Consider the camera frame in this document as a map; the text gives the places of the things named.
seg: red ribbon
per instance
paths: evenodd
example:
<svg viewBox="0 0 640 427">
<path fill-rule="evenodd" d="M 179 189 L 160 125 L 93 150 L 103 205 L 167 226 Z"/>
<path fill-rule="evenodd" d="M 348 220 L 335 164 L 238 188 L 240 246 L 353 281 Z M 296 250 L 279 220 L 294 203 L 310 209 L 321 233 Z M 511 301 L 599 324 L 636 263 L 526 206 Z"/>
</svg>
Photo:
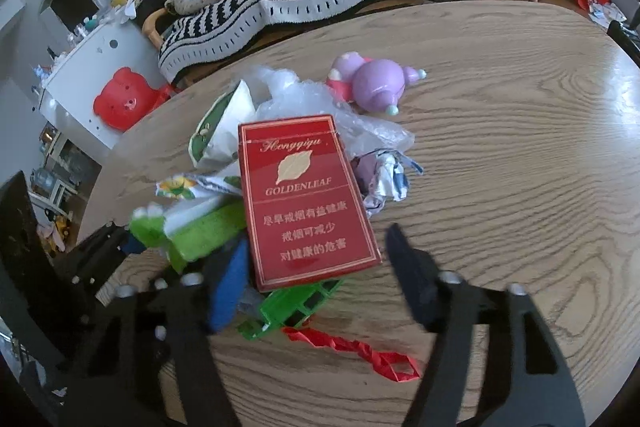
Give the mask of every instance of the red ribbon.
<svg viewBox="0 0 640 427">
<path fill-rule="evenodd" d="M 302 341 L 314 347 L 331 347 L 335 351 L 357 353 L 361 359 L 371 364 L 376 373 L 394 382 L 407 382 L 420 378 L 418 363 L 407 355 L 402 355 L 395 351 L 380 353 L 369 344 L 360 341 L 348 341 L 342 337 L 333 337 L 313 328 L 303 328 L 301 330 L 282 328 L 282 332 L 289 337 L 290 341 Z M 401 371 L 396 371 L 393 369 L 393 364 L 395 363 L 408 364 L 413 369 L 413 372 L 402 373 Z"/>
</svg>

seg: table top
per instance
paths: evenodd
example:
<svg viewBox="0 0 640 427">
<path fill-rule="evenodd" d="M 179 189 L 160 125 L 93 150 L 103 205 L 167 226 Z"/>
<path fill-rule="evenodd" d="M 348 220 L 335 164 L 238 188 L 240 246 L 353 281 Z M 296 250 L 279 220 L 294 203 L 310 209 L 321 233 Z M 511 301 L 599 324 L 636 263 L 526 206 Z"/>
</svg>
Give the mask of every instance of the table top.
<svg viewBox="0 0 640 427">
<path fill-rule="evenodd" d="M 191 171 L 188 138 L 249 64 L 324 78 L 355 50 L 428 71 L 407 89 L 396 121 L 416 135 L 424 166 L 409 197 L 372 225 L 392 222 L 440 267 L 475 285 L 523 283 L 574 375 L 587 422 L 609 404 L 640 357 L 640 70 L 600 28 L 563 8 L 468 1 L 337 23 L 257 52 L 206 78 L 127 132 L 102 168 L 81 238 L 124 224 L 154 182 Z M 146 288 L 164 266 L 155 252 L 127 259 L 101 290 Z M 388 264 L 346 280 L 313 326 L 422 363 L 434 335 L 405 307 Z M 461 417 L 475 412 L 485 331 L 478 328 Z M 393 383 L 354 355 L 291 343 L 212 337 L 245 426 L 400 425 L 417 381 Z M 172 368 L 168 413 L 182 416 Z"/>
</svg>

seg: trash pile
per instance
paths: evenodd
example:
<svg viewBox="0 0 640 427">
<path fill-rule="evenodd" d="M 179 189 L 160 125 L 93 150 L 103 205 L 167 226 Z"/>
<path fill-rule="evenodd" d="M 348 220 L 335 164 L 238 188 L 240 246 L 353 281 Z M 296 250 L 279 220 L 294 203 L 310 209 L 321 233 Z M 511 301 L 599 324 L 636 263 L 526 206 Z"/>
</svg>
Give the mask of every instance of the trash pile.
<svg viewBox="0 0 640 427">
<path fill-rule="evenodd" d="M 391 380 L 413 380 L 419 374 L 410 357 L 308 327 L 345 275 L 382 263 L 369 218 L 408 197 L 407 171 L 422 174 L 405 155 L 413 134 L 358 114 L 345 93 L 388 100 L 378 107 L 396 114 L 405 83 L 424 78 L 424 71 L 358 54 L 337 60 L 351 70 L 342 68 L 337 78 L 331 68 L 327 82 L 264 67 L 243 74 L 189 140 L 193 166 L 210 173 L 159 181 L 156 196 L 172 203 L 136 209 L 129 228 L 145 247 L 164 251 L 178 273 L 220 256 L 212 332 L 228 327 L 238 312 L 245 317 L 238 331 L 248 340 L 282 329 L 292 341 L 357 353 Z M 336 90 L 336 82 L 360 85 Z M 390 105 L 394 110 L 386 110 Z M 395 371 L 394 363 L 413 372 Z"/>
</svg>

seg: green plastic toy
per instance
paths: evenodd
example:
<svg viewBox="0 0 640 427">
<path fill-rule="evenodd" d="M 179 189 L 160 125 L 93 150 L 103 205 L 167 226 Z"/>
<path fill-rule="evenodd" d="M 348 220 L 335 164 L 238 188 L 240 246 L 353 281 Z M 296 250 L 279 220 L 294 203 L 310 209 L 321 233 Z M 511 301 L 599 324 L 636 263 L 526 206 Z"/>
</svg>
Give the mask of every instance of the green plastic toy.
<svg viewBox="0 0 640 427">
<path fill-rule="evenodd" d="M 275 290 L 260 305 L 263 320 L 249 319 L 238 326 L 238 331 L 244 338 L 252 341 L 274 328 L 299 328 L 341 284 L 340 279 L 327 279 L 319 283 Z"/>
</svg>

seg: purple plastic toy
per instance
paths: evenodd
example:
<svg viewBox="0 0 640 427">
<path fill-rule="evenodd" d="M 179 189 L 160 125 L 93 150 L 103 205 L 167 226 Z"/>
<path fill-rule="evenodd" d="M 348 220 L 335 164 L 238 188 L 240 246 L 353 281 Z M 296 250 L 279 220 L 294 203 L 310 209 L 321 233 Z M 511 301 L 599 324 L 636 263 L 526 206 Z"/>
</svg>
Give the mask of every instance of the purple plastic toy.
<svg viewBox="0 0 640 427">
<path fill-rule="evenodd" d="M 355 102 L 370 112 L 398 114 L 404 86 L 427 77 L 424 70 L 399 66 L 392 60 L 363 58 L 356 52 L 334 60 L 327 85 L 345 102 Z"/>
</svg>

